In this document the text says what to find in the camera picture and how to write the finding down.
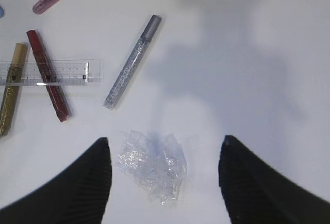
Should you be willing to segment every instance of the blue object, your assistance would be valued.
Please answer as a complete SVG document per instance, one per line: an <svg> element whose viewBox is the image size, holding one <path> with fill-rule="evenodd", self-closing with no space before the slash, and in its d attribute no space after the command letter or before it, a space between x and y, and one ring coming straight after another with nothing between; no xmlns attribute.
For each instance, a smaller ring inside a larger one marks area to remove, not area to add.
<svg viewBox="0 0 330 224"><path fill-rule="evenodd" d="M2 18L5 15L5 11L0 6L0 18Z"/></svg>

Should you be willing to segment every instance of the gold glitter pen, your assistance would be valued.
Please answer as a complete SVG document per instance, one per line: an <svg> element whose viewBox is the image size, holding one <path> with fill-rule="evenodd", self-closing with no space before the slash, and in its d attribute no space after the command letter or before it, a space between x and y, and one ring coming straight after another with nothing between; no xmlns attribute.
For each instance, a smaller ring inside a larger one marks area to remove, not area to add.
<svg viewBox="0 0 330 224"><path fill-rule="evenodd" d="M23 66L25 62L27 46L17 43L8 70L7 82L18 83L21 81ZM19 86L6 86L0 110L0 137L8 134L14 116Z"/></svg>

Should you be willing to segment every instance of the gold pen cap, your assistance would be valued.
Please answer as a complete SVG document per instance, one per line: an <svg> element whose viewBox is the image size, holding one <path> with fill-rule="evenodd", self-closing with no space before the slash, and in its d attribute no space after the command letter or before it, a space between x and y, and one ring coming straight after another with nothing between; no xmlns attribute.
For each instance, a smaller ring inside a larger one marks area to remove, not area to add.
<svg viewBox="0 0 330 224"><path fill-rule="evenodd" d="M11 65L13 67L23 68L27 53L27 46L22 43L16 43Z"/></svg>

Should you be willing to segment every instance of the red glitter pen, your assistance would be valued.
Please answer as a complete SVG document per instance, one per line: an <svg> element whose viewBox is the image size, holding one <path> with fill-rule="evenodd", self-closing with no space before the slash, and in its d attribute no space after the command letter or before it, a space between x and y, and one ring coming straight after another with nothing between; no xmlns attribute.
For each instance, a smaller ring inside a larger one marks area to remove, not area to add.
<svg viewBox="0 0 330 224"><path fill-rule="evenodd" d="M33 55L35 56L41 77L44 82L51 83L56 81L56 76L52 70L50 60L48 59L46 52L42 48L41 42L35 30L27 32ZM61 122L64 122L69 117L69 111L67 108L64 94L60 86L46 86L51 101L53 103L56 115Z"/></svg>

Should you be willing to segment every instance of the pen cap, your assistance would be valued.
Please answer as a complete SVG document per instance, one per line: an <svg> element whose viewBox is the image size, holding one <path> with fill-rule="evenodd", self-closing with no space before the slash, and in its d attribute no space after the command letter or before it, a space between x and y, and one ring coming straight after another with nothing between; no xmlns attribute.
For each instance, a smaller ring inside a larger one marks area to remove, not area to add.
<svg viewBox="0 0 330 224"><path fill-rule="evenodd" d="M16 43L11 65L14 67L23 68L26 53L27 53L27 46L25 44Z"/></svg>
<svg viewBox="0 0 330 224"><path fill-rule="evenodd" d="M144 32L141 35L141 38L147 40L148 42L151 42L153 39L154 34L156 33L156 30L160 24L161 17L157 15L153 15L147 24L146 28L144 29Z"/></svg>
<svg viewBox="0 0 330 224"><path fill-rule="evenodd" d="M31 45L33 53L42 51L42 45L39 40L37 32L35 30L29 30L26 34L27 34L27 38L30 41L30 45Z"/></svg>

